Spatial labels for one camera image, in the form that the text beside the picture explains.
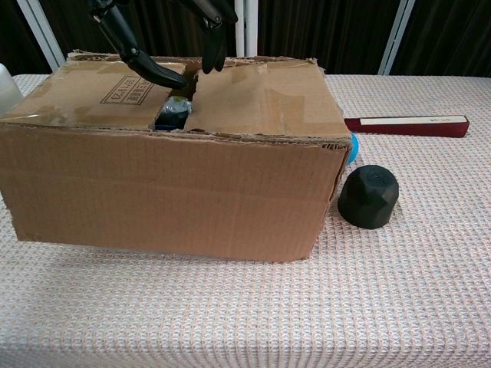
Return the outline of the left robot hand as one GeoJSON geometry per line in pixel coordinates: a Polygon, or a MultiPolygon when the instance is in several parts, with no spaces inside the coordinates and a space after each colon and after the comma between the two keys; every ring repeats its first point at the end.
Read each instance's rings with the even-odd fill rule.
{"type": "MultiPolygon", "coordinates": [[[[89,1],[90,18],[97,23],[120,59],[140,77],[153,84],[172,89],[183,89],[187,79],[157,64],[137,43],[136,36],[121,14],[120,1],[89,1]]],[[[227,1],[182,1],[199,20],[206,34],[206,47],[202,57],[205,74],[221,71],[227,55],[226,28],[238,21],[234,8],[227,1]]]]}

